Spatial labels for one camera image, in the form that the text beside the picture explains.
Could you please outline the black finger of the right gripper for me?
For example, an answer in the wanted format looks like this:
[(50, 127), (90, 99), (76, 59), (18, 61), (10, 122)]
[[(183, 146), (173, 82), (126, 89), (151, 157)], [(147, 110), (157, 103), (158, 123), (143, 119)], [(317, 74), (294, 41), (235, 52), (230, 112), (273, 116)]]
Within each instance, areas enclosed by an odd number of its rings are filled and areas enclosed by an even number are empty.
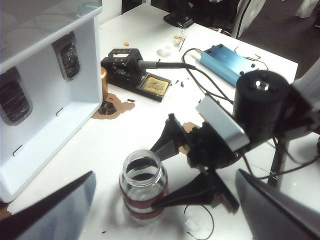
[(191, 139), (173, 113), (168, 115), (161, 136), (150, 149), (160, 160), (167, 160), (179, 153), (179, 147), (191, 146)]
[(197, 175), (187, 185), (156, 200), (154, 209), (182, 205), (209, 205), (212, 208), (223, 205), (232, 214), (236, 214), (240, 204), (216, 171), (206, 171)]

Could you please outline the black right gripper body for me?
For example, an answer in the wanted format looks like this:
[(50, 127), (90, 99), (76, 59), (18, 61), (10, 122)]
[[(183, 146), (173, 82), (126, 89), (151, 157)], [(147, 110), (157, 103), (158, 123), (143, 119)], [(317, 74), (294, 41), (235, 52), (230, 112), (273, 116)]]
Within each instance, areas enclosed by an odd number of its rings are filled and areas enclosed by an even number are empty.
[(207, 122), (203, 122), (201, 127), (187, 122), (186, 132), (191, 140), (191, 146), (186, 154), (190, 167), (202, 166), (210, 170), (217, 170), (229, 167), (240, 159), (240, 156), (230, 150)]

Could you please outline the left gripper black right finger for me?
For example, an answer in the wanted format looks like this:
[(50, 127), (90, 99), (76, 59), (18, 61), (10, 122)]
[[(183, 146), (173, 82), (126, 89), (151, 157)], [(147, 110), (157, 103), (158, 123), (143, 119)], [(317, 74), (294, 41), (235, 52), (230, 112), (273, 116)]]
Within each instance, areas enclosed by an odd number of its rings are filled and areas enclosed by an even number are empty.
[(255, 240), (318, 240), (320, 214), (253, 177), (236, 171), (242, 212)]

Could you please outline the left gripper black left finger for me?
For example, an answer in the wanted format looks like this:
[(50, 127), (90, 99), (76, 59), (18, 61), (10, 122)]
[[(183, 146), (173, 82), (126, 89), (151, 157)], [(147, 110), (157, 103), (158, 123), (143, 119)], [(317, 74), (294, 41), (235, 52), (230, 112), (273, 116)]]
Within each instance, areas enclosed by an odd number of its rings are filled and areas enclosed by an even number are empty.
[(77, 240), (96, 190), (89, 171), (35, 204), (0, 221), (2, 240)]

